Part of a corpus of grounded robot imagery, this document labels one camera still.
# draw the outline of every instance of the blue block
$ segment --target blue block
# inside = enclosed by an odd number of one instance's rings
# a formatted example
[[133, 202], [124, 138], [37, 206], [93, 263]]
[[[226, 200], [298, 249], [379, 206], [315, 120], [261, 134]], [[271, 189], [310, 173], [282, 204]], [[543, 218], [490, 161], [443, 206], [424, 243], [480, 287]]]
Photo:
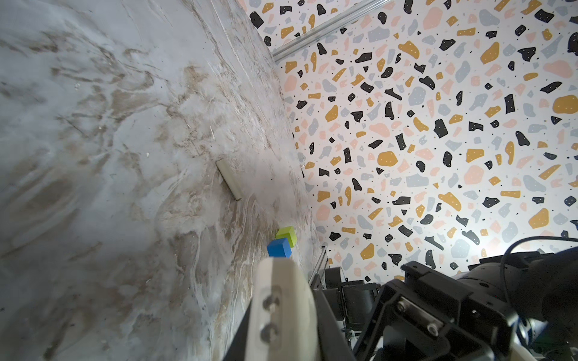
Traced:
[[269, 257], [291, 257], [291, 246], [289, 245], [289, 239], [279, 238], [272, 240], [267, 246], [267, 252], [269, 252]]

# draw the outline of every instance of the green cube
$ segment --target green cube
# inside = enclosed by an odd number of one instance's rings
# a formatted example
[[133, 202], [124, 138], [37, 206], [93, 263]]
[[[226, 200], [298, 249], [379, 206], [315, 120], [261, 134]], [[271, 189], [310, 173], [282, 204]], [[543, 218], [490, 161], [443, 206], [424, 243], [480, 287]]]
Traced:
[[295, 247], [295, 244], [297, 243], [297, 235], [295, 234], [295, 228], [293, 228], [293, 226], [283, 227], [279, 229], [275, 238], [276, 239], [287, 238], [289, 240], [289, 245], [291, 246], [291, 248]]

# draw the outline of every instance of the cube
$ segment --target cube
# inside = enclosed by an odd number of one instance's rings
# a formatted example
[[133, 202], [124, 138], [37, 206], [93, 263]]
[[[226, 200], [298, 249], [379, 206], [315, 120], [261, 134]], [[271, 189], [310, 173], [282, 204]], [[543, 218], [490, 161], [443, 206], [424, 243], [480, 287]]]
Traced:
[[287, 238], [291, 248], [297, 244], [297, 235], [295, 234], [295, 228], [293, 228], [293, 226], [281, 228], [275, 235], [275, 238]]
[[280, 238], [272, 240], [267, 246], [269, 257], [291, 257], [291, 247], [289, 246], [289, 239]]

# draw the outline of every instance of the wire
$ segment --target wire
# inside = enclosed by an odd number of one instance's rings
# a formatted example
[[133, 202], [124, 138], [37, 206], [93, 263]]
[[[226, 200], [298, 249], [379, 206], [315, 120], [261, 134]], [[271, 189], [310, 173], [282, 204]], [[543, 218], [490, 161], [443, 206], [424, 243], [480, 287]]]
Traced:
[[508, 292], [507, 292], [506, 272], [504, 271], [504, 269], [506, 267], [507, 256], [510, 253], [512, 253], [514, 248], [516, 248], [518, 245], [525, 243], [525, 242], [528, 242], [528, 241], [534, 241], [534, 240], [578, 242], [578, 238], [555, 237], [555, 236], [534, 236], [534, 237], [522, 238], [521, 240], [514, 242], [514, 244], [512, 244], [510, 247], [508, 247], [508, 249], [506, 250], [506, 252], [502, 256], [502, 260], [500, 261], [500, 278], [502, 280], [502, 289], [504, 291], [504, 298], [506, 299], [506, 303], [508, 304], [508, 306], [511, 306], [512, 304], [510, 303], [510, 296], [508, 295]]

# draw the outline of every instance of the terrazzo patterned backdrop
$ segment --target terrazzo patterned backdrop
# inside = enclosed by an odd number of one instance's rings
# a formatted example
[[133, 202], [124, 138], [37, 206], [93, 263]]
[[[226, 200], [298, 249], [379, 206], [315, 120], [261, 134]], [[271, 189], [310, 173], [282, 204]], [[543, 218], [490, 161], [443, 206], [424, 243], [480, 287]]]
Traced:
[[270, 51], [319, 26], [357, 0], [238, 0]]
[[578, 236], [577, 4], [390, 2], [279, 64], [346, 276], [453, 275], [525, 236]]

